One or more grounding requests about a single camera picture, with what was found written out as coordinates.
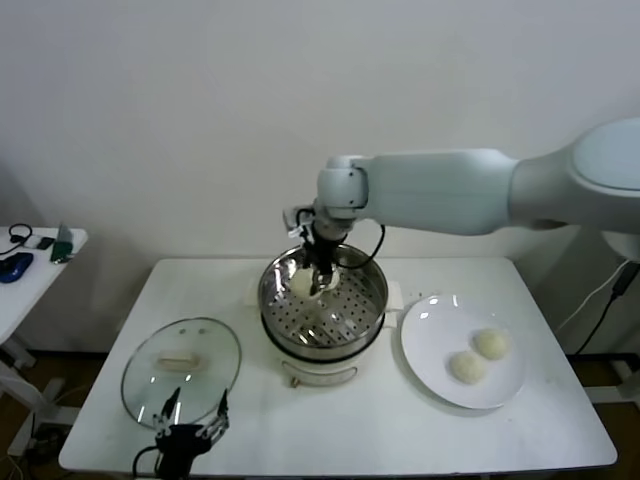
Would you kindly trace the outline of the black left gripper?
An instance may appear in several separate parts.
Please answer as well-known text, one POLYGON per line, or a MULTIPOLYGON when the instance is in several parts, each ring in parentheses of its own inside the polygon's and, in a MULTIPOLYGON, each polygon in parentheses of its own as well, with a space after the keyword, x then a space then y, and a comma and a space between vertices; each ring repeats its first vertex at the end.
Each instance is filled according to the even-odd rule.
POLYGON ((230 426, 227 389, 223 392, 215 417, 202 428, 193 424, 170 426, 180 393, 181 388, 177 387, 164 402, 160 413, 152 417, 156 447, 160 453, 155 473, 160 479, 188 479, 194 460, 207 453, 210 443, 217 443, 230 426))

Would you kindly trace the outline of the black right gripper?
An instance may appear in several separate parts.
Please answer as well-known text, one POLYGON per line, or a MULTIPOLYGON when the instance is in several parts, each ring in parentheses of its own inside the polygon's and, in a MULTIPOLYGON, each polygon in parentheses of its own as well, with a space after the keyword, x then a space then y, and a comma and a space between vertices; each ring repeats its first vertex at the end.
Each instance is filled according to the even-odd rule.
POLYGON ((347 236, 326 239, 315 229, 301 235, 301 268, 312 268, 309 294, 312 299, 332 288, 334 280, 333 262, 335 252, 347 236))

